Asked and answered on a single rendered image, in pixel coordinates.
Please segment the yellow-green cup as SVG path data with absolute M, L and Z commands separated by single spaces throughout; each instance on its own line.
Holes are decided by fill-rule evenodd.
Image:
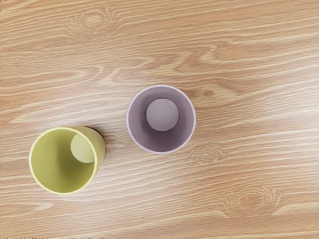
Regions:
M 33 142 L 28 163 L 37 184 L 57 195 L 70 195 L 87 187 L 106 153 L 103 137 L 84 126 L 55 127 Z

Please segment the pale lilac cup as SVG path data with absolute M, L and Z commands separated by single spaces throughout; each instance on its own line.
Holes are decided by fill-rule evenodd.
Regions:
M 196 127 L 196 112 L 182 90 L 154 85 L 138 92 L 129 104 L 128 132 L 140 148 L 168 154 L 183 148 Z

